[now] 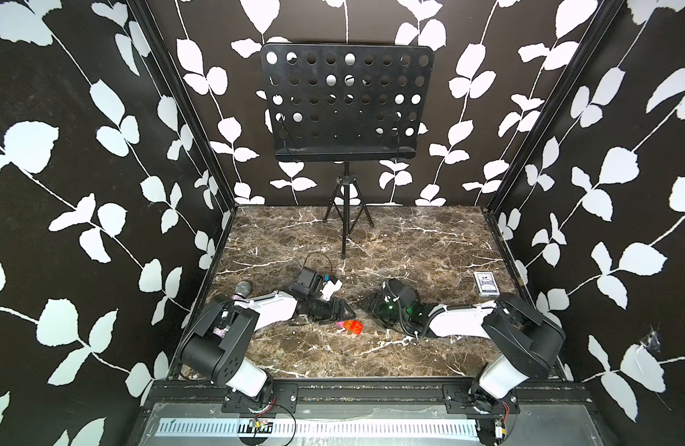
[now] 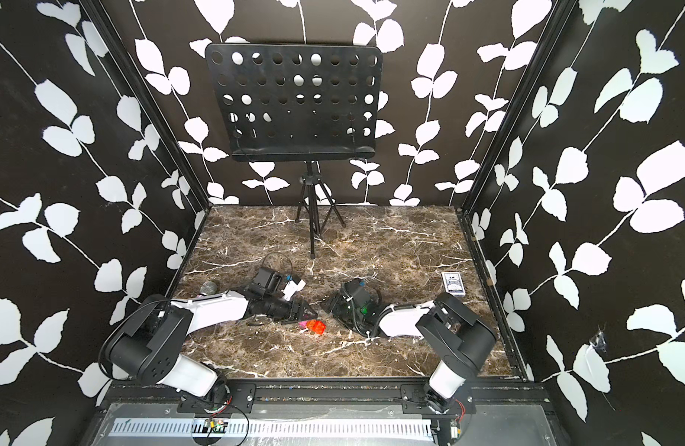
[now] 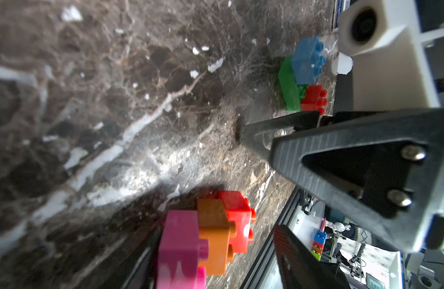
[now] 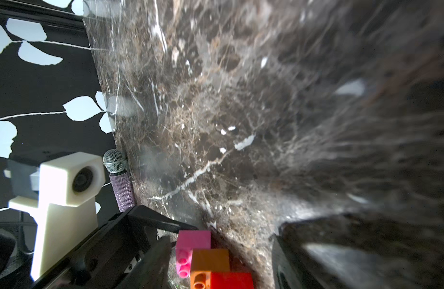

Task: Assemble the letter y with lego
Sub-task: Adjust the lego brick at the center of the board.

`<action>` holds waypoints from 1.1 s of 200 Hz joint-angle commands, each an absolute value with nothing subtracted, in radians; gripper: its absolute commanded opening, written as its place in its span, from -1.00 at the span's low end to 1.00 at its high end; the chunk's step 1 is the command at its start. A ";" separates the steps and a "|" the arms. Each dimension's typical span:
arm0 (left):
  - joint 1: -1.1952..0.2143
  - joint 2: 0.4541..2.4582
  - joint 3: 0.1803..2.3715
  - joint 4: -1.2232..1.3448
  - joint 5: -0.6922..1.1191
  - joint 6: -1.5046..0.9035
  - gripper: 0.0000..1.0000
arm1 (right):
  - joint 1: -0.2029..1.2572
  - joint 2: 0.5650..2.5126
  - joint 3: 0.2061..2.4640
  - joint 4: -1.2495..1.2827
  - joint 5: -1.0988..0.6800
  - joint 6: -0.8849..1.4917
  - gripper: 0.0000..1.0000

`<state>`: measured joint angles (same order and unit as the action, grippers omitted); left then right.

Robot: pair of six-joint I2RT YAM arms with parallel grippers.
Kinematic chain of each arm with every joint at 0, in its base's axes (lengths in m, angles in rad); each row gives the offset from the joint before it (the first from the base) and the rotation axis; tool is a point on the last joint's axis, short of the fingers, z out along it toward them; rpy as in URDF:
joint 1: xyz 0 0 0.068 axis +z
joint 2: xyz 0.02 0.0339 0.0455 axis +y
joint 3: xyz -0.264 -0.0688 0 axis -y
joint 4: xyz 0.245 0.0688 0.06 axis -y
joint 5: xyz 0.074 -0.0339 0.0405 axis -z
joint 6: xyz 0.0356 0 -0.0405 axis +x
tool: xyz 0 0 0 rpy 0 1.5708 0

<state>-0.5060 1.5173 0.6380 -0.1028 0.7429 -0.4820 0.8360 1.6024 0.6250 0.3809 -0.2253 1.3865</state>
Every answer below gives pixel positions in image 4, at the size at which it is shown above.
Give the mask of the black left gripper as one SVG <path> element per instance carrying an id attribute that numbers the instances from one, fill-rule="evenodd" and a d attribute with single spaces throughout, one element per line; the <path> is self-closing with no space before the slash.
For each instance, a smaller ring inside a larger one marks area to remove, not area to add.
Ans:
<path id="1" fill-rule="evenodd" d="M 195 226 L 144 205 L 116 214 L 36 280 L 34 289 L 115 289 L 158 242 L 158 231 L 179 233 Z"/>

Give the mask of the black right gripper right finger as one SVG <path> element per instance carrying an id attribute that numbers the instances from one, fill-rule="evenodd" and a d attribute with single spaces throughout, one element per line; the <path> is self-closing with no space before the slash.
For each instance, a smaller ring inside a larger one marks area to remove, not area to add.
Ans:
<path id="1" fill-rule="evenodd" d="M 444 289 L 444 226 L 340 214 L 283 224 L 278 289 Z"/>

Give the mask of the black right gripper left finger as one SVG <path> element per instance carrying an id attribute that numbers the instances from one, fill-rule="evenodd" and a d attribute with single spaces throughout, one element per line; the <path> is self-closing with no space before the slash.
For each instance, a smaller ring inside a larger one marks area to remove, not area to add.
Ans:
<path id="1" fill-rule="evenodd" d="M 171 239 L 162 237 L 138 262 L 116 289 L 168 289 Z"/>

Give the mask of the pink lego brick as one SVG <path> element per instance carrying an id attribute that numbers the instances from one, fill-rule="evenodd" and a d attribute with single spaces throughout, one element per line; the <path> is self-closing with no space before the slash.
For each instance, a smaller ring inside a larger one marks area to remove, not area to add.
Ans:
<path id="1" fill-rule="evenodd" d="M 201 230 L 179 231 L 176 243 L 176 271 L 180 278 L 190 276 L 194 249 L 210 249 L 211 232 Z"/>

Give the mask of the orange lego brick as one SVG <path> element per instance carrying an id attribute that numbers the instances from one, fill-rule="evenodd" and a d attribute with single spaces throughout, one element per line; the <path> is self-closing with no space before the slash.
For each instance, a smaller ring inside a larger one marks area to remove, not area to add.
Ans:
<path id="1" fill-rule="evenodd" d="M 229 250 L 194 249 L 191 261 L 191 288 L 209 289 L 213 272 L 230 272 Z"/>

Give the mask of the red lego brick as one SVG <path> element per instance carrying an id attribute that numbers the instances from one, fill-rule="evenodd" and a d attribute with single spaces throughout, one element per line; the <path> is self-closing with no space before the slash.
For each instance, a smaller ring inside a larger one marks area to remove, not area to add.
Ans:
<path id="1" fill-rule="evenodd" d="M 254 289 L 252 275 L 248 272 L 213 272 L 211 289 Z"/>

